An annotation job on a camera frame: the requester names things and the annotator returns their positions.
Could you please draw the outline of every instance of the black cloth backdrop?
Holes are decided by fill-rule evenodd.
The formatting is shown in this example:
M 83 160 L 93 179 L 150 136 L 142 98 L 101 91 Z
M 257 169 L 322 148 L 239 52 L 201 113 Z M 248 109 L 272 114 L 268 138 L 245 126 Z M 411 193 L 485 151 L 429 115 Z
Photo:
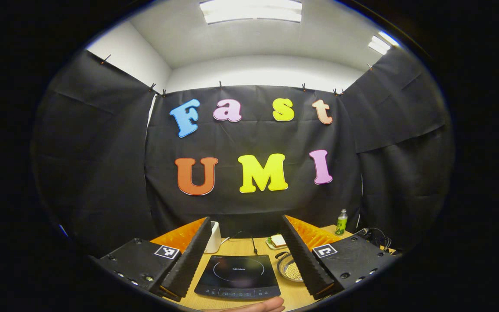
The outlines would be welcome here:
M 293 102 L 295 117 L 290 121 L 273 118 L 277 98 Z M 169 112 L 197 99 L 198 129 L 184 138 Z M 213 117 L 217 102 L 235 99 L 241 103 L 239 122 Z M 334 119 L 321 123 L 311 104 L 322 99 Z M 309 153 L 327 150 L 332 182 L 316 185 L 315 166 Z M 265 166 L 271 154 L 285 155 L 286 190 L 266 188 L 240 193 L 242 164 L 238 157 L 254 155 Z M 193 158 L 193 183 L 204 181 L 200 159 L 214 157 L 214 189 L 203 196 L 183 193 L 177 184 L 177 158 Z M 198 218 L 210 216 L 220 224 L 223 237 L 238 231 L 239 237 L 265 237 L 279 231 L 281 215 L 291 215 L 319 227 L 334 224 L 341 209 L 348 211 L 348 229 L 355 229 L 361 197 L 358 157 L 354 149 L 348 113 L 340 97 L 324 91 L 303 91 L 292 87 L 235 86 L 178 91 L 158 97 L 147 128 L 147 193 L 156 229 L 166 233 Z
M 410 249 L 443 207 L 455 147 L 436 83 L 401 49 L 386 55 L 342 96 L 363 175 L 359 228 L 381 229 Z
M 31 151 L 54 225 L 95 257 L 133 237 L 156 237 L 144 185 L 155 93 L 100 62 L 82 51 L 56 75 L 36 113 Z

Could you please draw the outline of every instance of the ceiling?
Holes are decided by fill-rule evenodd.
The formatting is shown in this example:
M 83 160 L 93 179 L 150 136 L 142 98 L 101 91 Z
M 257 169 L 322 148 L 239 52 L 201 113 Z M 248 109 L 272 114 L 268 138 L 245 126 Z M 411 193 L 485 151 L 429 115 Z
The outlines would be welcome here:
M 301 23 L 233 20 L 207 25 L 203 0 L 164 0 L 130 22 L 172 68 L 240 55 L 291 55 L 366 71 L 381 55 L 367 45 L 379 28 L 334 0 L 301 0 Z

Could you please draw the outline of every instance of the human hand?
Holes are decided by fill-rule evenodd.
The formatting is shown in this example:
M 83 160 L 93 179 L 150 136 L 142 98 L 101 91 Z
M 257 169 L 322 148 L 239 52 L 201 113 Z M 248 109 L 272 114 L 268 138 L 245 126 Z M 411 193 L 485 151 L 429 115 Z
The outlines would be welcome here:
M 202 312 L 281 312 L 285 309 L 283 303 L 283 298 L 273 297 L 263 302 L 238 306 L 237 308 L 210 309 L 202 310 Z

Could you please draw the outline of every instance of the foam letter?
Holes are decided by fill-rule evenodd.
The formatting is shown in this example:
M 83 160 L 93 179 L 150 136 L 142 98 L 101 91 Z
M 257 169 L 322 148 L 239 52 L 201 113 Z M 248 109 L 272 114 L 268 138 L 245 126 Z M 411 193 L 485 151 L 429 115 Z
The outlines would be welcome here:
M 238 157 L 238 162 L 242 164 L 243 183 L 240 188 L 240 193 L 253 193 L 255 186 L 253 186 L 252 179 L 260 190 L 265 190 L 265 186 L 271 178 L 269 190 L 284 190 L 288 188 L 288 184 L 284 178 L 284 168 L 282 163 L 285 160 L 283 154 L 271 154 L 265 164 L 265 168 L 257 161 L 253 155 L 244 155 Z
M 294 111 L 291 109 L 293 106 L 290 99 L 276 99 L 273 101 L 273 117 L 276 121 L 287 122 L 294 118 Z
M 309 153 L 309 156 L 313 158 L 315 162 L 315 171 L 317 172 L 317 177 L 315 178 L 315 184 L 325 184 L 332 181 L 332 176 L 328 174 L 327 168 L 327 154 L 328 152 L 324 149 L 314 150 Z
M 217 103 L 218 109 L 213 112 L 213 117 L 216 120 L 229 120 L 230 122 L 239 122 L 242 119 L 240 115 L 240 102 L 234 99 L 220 100 Z
M 200 161 L 204 165 L 204 183 L 200 186 L 192 183 L 192 166 L 194 158 L 178 158 L 175 164 L 178 167 L 178 188 L 188 195 L 205 195 L 214 188 L 214 166 L 217 158 L 206 157 Z
M 178 136 L 181 138 L 184 138 L 188 134 L 198 130 L 198 125 L 190 122 L 190 119 L 193 121 L 198 120 L 198 112 L 196 112 L 194 107 L 200 107 L 200 101 L 192 99 L 168 113 L 169 115 L 175 117 L 178 129 L 180 130 L 180 132 L 178 132 Z
M 330 107 L 324 103 L 323 100 L 317 100 L 311 106 L 315 107 L 317 109 L 317 117 L 319 117 L 319 120 L 324 123 L 324 124 L 331 124 L 332 123 L 332 117 L 327 116 L 327 109 Z

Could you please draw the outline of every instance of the orange soft pad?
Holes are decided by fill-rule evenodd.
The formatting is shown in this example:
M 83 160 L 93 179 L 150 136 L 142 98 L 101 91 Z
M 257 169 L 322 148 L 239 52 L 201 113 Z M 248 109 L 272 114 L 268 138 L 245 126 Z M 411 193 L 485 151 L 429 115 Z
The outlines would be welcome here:
M 178 248 L 180 249 L 180 252 L 184 253 L 204 221 L 205 218 L 201 218 L 192 223 L 188 223 L 187 225 L 182 225 L 182 227 L 152 239 L 151 243 Z
M 299 234 L 299 237 L 301 237 L 307 248 L 309 248 L 309 251 L 314 247 L 334 243 L 341 239 L 315 225 L 290 217 L 289 215 L 286 215 L 286 219 L 290 221 L 295 231 Z

